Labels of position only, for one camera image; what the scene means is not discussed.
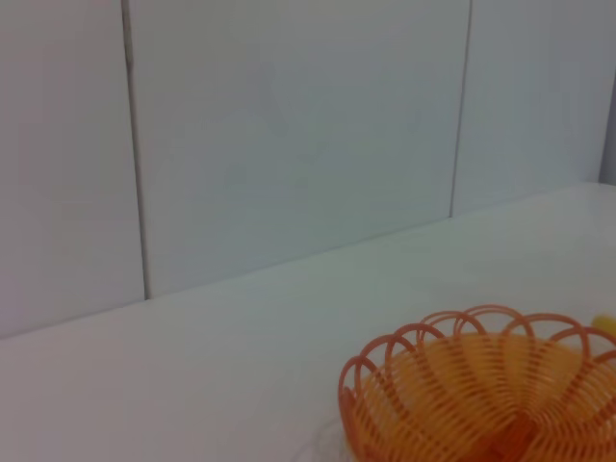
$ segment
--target vertical seam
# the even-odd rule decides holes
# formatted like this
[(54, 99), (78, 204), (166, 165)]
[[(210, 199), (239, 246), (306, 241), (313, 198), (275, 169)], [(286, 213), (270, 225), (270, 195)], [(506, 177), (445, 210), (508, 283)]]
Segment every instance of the vertical seam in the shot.
[(466, 77), (469, 65), (469, 50), (471, 44), (471, 29), (473, 27), (473, 1), (469, 0), (469, 18), (466, 29), (466, 46), (464, 49), (464, 66), (462, 68), (462, 86), (460, 92), (460, 107), (458, 109), (458, 126), (455, 135), (455, 154), (453, 155), (453, 175), (451, 178), (451, 198), (449, 201), (449, 217), (453, 218), (453, 202), (455, 200), (455, 187), (457, 183), (458, 157), (460, 155), (460, 138), (462, 134), (462, 116), (464, 113), (464, 100), (466, 96)]
[(135, 164), (135, 183), (137, 186), (137, 212), (141, 241), (141, 266), (143, 271), (143, 295), (146, 300), (151, 298), (150, 273), (145, 238), (145, 217), (143, 209), (143, 183), (141, 178), (141, 150), (139, 143), (139, 124), (137, 123), (137, 102), (135, 100), (135, 82), (133, 76), (134, 52), (133, 34), (129, 0), (120, 0), (122, 8), (122, 26), (124, 35), (124, 56), (126, 59), (126, 82), (128, 86), (128, 104), (131, 117), (131, 135), (133, 142), (133, 157)]

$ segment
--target white table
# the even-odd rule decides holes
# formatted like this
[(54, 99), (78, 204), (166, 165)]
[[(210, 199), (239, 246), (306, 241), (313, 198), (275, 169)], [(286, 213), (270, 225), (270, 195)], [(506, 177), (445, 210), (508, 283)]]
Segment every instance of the white table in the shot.
[(1, 342), (0, 460), (299, 460), (368, 340), (486, 302), (584, 322), (616, 313), (616, 188), (532, 197)]

